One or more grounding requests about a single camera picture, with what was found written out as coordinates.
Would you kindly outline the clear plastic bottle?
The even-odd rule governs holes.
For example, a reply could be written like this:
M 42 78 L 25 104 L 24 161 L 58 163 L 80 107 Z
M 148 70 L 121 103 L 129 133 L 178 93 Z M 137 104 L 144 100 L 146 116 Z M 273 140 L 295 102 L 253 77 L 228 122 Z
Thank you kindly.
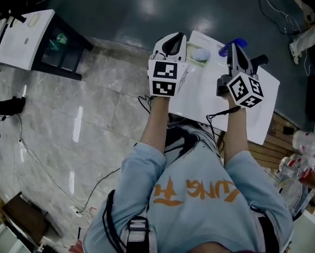
M 292 146 L 301 154 L 315 158 L 315 133 L 296 131 L 292 137 Z

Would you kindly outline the white table with black frame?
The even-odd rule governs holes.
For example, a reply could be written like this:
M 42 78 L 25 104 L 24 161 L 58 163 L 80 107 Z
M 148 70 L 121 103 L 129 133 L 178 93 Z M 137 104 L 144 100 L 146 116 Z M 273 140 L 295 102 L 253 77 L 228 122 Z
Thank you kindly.
M 50 49 L 50 39 L 64 34 L 68 43 L 59 51 Z M 9 18 L 0 36 L 0 64 L 39 71 L 68 79 L 82 79 L 77 72 L 84 51 L 93 45 L 54 10 L 27 13 L 21 20 Z

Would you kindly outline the person's left forearm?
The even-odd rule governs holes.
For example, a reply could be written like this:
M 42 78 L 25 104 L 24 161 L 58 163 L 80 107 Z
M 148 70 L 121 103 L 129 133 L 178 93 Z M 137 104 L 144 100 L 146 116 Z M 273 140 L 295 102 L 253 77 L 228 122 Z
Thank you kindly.
M 161 153 L 165 149 L 169 100 L 170 98 L 167 97 L 154 98 L 146 127 L 140 139 L 140 142 L 157 149 Z

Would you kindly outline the blue plastic cup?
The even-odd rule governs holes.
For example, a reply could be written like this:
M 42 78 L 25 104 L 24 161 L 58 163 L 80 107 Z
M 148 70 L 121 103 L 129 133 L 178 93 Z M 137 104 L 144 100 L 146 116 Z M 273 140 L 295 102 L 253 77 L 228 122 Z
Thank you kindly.
M 238 45 L 240 48 L 247 47 L 247 41 L 246 40 L 244 40 L 242 38 L 236 38 L 236 39 L 230 41 L 229 43 L 225 44 L 223 47 L 221 47 L 218 51 L 218 54 L 221 57 L 227 57 L 228 56 L 228 49 L 233 43 Z

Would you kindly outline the person's right forearm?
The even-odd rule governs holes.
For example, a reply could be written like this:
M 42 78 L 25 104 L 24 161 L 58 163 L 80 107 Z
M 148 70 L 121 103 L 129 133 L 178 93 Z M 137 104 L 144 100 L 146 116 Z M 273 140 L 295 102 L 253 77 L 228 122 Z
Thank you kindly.
M 224 167 L 236 154 L 248 150 L 245 109 L 239 109 L 228 115 L 225 135 Z

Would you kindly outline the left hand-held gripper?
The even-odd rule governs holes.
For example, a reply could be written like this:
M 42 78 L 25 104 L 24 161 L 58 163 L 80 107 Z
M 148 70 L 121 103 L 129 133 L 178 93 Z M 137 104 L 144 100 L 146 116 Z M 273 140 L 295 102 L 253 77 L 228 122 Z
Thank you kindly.
M 187 37 L 182 32 L 169 34 L 155 43 L 147 68 L 151 96 L 172 98 L 178 94 L 188 73 L 186 53 Z

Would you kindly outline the brown cardboard box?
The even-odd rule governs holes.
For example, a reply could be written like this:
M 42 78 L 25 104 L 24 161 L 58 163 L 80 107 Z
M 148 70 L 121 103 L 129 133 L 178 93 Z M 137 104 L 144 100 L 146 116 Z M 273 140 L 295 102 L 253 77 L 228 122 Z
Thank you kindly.
M 23 199 L 21 191 L 4 204 L 2 210 L 8 220 L 17 226 L 32 244 L 40 245 L 50 223 L 44 214 Z

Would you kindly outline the black faucet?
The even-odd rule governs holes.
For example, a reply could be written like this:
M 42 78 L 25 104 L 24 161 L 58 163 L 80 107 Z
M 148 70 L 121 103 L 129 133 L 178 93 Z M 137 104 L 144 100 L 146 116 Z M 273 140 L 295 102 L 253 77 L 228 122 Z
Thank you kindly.
M 269 62 L 269 59 L 265 54 L 263 54 L 263 55 L 260 55 L 258 57 L 251 59 L 250 62 L 252 66 L 256 68 L 258 66 L 267 65 Z

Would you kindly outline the clear glass bowl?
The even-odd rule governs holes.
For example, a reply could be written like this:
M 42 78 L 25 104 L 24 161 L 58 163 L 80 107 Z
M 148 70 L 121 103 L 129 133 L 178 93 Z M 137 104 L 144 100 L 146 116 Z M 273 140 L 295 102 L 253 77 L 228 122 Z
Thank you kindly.
M 289 211 L 293 213 L 302 196 L 302 184 L 297 179 L 286 179 L 277 186 L 279 194 L 283 197 Z

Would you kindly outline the green cup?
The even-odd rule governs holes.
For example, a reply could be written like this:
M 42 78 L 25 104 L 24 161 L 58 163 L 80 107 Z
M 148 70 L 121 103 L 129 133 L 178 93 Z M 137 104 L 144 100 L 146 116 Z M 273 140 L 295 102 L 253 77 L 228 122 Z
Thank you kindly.
M 53 51 L 59 51 L 60 49 L 62 49 L 64 46 L 66 46 L 68 43 L 68 38 L 60 33 L 56 36 L 56 38 L 52 38 L 50 39 L 50 49 Z

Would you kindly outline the wooden cabinet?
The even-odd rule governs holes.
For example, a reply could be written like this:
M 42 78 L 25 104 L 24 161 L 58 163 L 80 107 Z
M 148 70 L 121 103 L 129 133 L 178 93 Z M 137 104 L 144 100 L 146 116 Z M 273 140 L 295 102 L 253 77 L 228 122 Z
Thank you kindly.
M 276 170 L 284 157 L 297 152 L 292 146 L 292 139 L 299 129 L 274 112 L 263 144 L 249 142 L 249 151 L 261 167 Z

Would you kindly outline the white rounded block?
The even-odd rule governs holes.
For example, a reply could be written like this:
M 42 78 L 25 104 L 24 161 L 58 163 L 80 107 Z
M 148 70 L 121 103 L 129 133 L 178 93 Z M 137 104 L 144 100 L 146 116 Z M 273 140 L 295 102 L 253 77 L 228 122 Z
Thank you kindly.
M 209 50 L 205 48 L 197 48 L 192 51 L 192 59 L 202 62 L 207 61 L 211 56 L 211 53 Z

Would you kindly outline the person's light blue shirt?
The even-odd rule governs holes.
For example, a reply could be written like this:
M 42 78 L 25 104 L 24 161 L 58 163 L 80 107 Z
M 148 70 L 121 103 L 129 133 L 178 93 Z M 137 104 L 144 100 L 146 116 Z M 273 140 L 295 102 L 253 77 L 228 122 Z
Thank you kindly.
M 263 252 L 260 212 L 280 248 L 293 232 L 284 199 L 252 155 L 239 152 L 223 165 L 209 134 L 190 126 L 169 128 L 165 153 L 139 142 L 123 161 L 111 209 L 116 232 L 142 211 L 158 253 L 186 253 L 206 242 Z

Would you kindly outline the white counter table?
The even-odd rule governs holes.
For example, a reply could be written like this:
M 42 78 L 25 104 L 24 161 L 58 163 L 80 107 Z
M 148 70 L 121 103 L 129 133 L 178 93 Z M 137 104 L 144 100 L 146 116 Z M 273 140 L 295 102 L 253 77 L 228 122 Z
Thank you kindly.
M 223 43 L 192 31 L 190 44 L 210 51 L 206 65 L 188 63 L 186 80 L 179 93 L 170 99 L 169 112 L 207 124 L 207 115 L 228 109 L 228 101 L 216 95 L 217 79 L 228 73 L 227 58 L 218 53 Z M 247 139 L 262 145 L 272 119 L 280 81 L 265 69 L 257 71 L 264 93 L 263 102 L 246 111 Z

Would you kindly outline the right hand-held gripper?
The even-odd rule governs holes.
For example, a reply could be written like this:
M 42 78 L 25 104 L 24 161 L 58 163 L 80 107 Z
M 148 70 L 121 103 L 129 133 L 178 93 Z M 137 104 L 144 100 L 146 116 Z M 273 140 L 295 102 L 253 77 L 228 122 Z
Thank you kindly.
M 228 47 L 228 74 L 217 80 L 216 95 L 224 97 L 228 92 L 234 103 L 245 108 L 252 108 L 264 99 L 264 94 L 254 68 L 244 50 L 235 43 Z

